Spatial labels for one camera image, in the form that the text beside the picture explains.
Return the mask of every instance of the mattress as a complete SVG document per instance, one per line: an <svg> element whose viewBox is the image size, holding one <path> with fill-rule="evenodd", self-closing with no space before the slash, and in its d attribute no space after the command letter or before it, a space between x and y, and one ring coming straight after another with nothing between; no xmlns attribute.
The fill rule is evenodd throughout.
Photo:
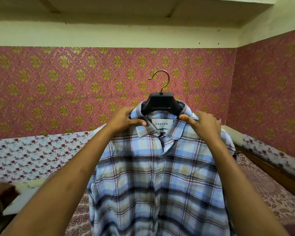
<svg viewBox="0 0 295 236"><path fill-rule="evenodd" d="M286 225L287 229L294 230L295 196L252 163L243 153L238 153L237 159L248 179L280 222ZM66 236L91 236L88 203L87 192L85 192L72 216Z"/></svg>

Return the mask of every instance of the wooden bed frame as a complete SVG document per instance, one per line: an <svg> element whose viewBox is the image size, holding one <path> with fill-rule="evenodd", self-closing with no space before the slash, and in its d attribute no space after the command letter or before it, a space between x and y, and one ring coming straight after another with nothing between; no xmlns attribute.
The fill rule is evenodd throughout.
<svg viewBox="0 0 295 236"><path fill-rule="evenodd" d="M275 164L265 162L258 155L253 152L235 145L237 152L242 152L246 155L254 164L256 164L261 170L271 176L275 181L282 185L288 192L295 196L295 176L278 168Z"/></svg>

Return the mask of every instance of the person's left arm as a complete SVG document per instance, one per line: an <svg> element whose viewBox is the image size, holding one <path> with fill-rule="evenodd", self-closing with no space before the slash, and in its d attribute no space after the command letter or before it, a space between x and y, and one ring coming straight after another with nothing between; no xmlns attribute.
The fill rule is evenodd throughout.
<svg viewBox="0 0 295 236"><path fill-rule="evenodd" d="M132 106L120 107L90 141L55 175L12 220L1 236L64 235L87 183L114 134L142 119L129 119Z"/></svg>

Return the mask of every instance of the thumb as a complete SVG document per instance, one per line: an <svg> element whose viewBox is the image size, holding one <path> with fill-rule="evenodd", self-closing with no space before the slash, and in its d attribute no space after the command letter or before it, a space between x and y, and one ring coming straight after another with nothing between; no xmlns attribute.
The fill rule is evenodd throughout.
<svg viewBox="0 0 295 236"><path fill-rule="evenodd" d="M185 114L180 115L179 119L185 121L186 123L188 123L191 126L194 126L197 123L195 120L193 120L191 117L189 117Z"/></svg>
<svg viewBox="0 0 295 236"><path fill-rule="evenodd" d="M129 125L142 125L142 126L146 126L147 123L142 120L142 119L130 119Z"/></svg>

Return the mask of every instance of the patterned wallpaper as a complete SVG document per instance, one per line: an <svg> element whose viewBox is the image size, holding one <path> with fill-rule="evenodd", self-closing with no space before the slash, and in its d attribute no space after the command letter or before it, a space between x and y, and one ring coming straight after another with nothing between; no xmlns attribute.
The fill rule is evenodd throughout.
<svg viewBox="0 0 295 236"><path fill-rule="evenodd" d="M0 47L0 139L92 131L165 91L226 119L235 49Z"/></svg>
<svg viewBox="0 0 295 236"><path fill-rule="evenodd" d="M227 125L295 157L295 31L238 48Z"/></svg>

